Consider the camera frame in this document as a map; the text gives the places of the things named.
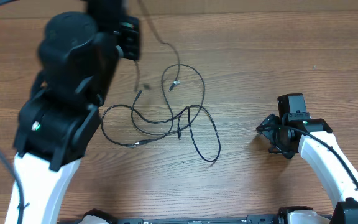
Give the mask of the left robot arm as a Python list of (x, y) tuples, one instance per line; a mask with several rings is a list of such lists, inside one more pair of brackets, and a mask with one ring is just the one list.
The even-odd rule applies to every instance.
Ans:
[(120, 59), (140, 57), (138, 18), (124, 1), (89, 0), (85, 12), (51, 18), (38, 47), (42, 66), (19, 112), (16, 180), (6, 223), (56, 223), (67, 188), (101, 124)]

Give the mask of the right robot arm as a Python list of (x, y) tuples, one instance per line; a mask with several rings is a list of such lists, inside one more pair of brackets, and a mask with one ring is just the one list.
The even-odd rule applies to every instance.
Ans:
[(278, 115), (270, 114), (256, 128), (271, 143), (271, 154), (292, 159), (299, 154), (318, 176), (333, 205), (331, 216), (306, 206), (282, 207), (270, 223), (358, 223), (358, 171), (341, 151), (331, 127), (313, 119), (303, 94), (277, 98)]

